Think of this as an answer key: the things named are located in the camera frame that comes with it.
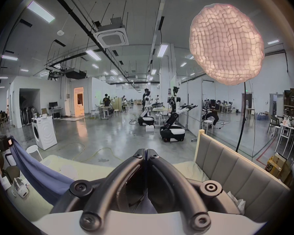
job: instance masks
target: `white wall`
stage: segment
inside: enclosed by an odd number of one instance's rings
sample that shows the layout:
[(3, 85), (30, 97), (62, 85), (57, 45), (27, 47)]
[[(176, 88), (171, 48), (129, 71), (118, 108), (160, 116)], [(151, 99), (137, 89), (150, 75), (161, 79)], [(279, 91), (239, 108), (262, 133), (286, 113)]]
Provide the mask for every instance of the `white wall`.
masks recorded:
[(13, 124), (16, 128), (21, 128), (21, 117), (20, 117), (20, 88), (23, 89), (40, 89), (40, 108), (49, 108), (50, 102), (60, 101), (60, 82), (39, 79), (35, 77), (24, 77), (17, 76), (10, 85), (9, 93), (12, 98), (14, 92), (14, 104), (10, 110), (10, 115), (14, 116)]

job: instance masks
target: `computer monitor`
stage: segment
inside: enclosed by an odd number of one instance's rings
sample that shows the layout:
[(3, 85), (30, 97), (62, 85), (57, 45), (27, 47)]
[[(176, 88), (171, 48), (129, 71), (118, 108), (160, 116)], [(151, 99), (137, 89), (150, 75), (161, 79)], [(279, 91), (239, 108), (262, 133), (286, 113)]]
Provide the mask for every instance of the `computer monitor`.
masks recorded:
[(51, 103), (49, 103), (49, 107), (51, 107), (51, 108), (54, 108), (56, 106), (58, 106), (58, 102), (51, 102)]

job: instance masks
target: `humanoid robot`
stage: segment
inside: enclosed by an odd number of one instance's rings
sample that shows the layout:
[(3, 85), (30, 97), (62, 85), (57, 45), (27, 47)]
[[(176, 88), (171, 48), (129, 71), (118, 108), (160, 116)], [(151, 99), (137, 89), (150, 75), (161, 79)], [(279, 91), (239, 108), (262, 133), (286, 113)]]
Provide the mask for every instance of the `humanoid robot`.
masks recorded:
[(183, 141), (185, 137), (185, 130), (175, 125), (174, 122), (179, 117), (179, 114), (183, 112), (188, 112), (191, 109), (197, 107), (197, 105), (182, 105), (180, 106), (181, 98), (177, 97), (176, 94), (178, 92), (178, 87), (173, 87), (173, 96), (168, 98), (168, 103), (172, 107), (171, 116), (169, 119), (164, 123), (164, 126), (160, 128), (160, 135), (164, 142), (170, 142), (172, 141)]
[(146, 91), (146, 96), (144, 98), (144, 111), (138, 118), (138, 124), (141, 126), (145, 125), (153, 125), (155, 122), (155, 119), (150, 115), (150, 111), (152, 108), (151, 105), (151, 99), (150, 99), (150, 91)]

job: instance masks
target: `person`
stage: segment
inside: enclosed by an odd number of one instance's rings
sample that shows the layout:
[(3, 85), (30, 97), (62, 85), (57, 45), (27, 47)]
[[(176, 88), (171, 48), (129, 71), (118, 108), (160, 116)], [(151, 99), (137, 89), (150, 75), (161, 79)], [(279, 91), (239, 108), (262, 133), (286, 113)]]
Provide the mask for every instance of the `person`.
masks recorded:
[(7, 105), (7, 108), (6, 108), (6, 115), (7, 115), (7, 119), (9, 120), (9, 115), (10, 115), (10, 113), (9, 113), (9, 105)]
[(219, 120), (218, 111), (220, 110), (220, 105), (216, 103), (215, 100), (211, 100), (209, 104), (210, 113), (203, 116), (203, 119), (208, 119), (209, 117), (214, 117), (213, 125), (215, 126)]
[(142, 105), (143, 105), (143, 111), (145, 110), (145, 96), (146, 96), (146, 92), (149, 91), (148, 88), (145, 88), (145, 93), (143, 94), (143, 101), (142, 101)]
[(109, 106), (110, 100), (108, 98), (108, 94), (105, 94), (104, 99), (102, 100), (105, 106)]

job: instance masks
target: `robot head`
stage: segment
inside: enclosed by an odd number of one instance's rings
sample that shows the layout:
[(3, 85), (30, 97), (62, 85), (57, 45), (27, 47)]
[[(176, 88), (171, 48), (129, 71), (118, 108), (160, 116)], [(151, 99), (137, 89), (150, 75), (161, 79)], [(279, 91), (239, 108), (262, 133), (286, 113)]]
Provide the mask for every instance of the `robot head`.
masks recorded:
[(179, 88), (176, 86), (173, 86), (173, 95), (176, 95), (178, 91), (179, 91)]

